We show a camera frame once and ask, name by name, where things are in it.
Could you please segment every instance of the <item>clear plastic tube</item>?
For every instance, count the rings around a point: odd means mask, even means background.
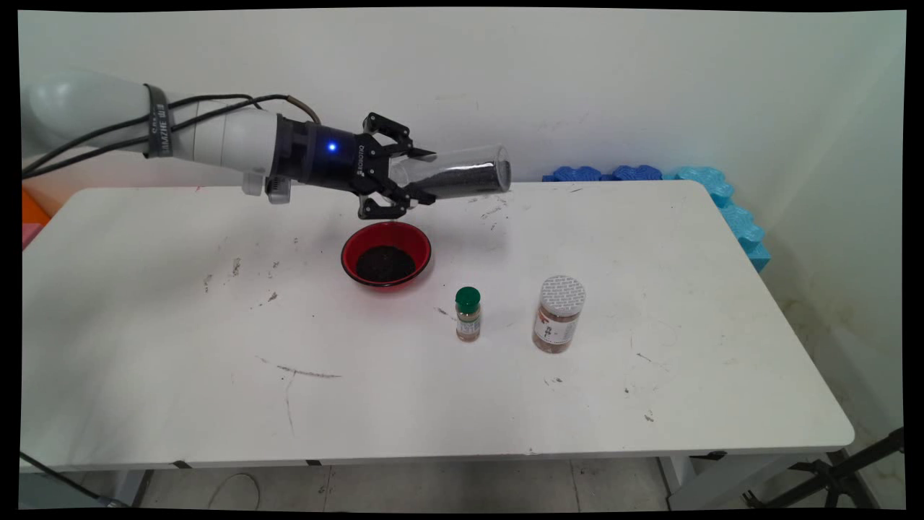
[[[437,199],[502,193],[510,189],[510,161],[501,145],[405,159],[388,177],[402,188],[413,183]]]

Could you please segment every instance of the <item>pink object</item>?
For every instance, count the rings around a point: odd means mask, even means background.
[[[31,241],[38,236],[39,231],[42,230],[42,224],[23,224],[22,225],[22,250],[26,250],[26,246],[29,245]]]

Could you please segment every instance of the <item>jar with white lid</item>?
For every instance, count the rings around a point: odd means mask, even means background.
[[[564,275],[542,283],[539,312],[532,328],[532,342],[547,353],[562,353],[578,328],[586,294],[579,281]]]

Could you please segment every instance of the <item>jar label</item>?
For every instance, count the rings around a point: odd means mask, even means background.
[[[458,323],[456,325],[456,330],[458,330],[459,334],[465,334],[465,335],[474,334],[478,332],[480,329],[481,329],[481,316],[476,317],[474,321],[462,321],[460,319],[458,320]]]
[[[536,314],[536,325],[532,329],[536,332],[536,335],[546,343],[563,345],[571,341],[571,337],[574,336],[577,326],[577,320],[562,323],[550,319],[540,310],[539,313]]]

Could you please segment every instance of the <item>green cap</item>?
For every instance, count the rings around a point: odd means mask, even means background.
[[[456,306],[460,313],[470,315],[478,310],[481,293],[474,287],[463,287],[456,293]]]

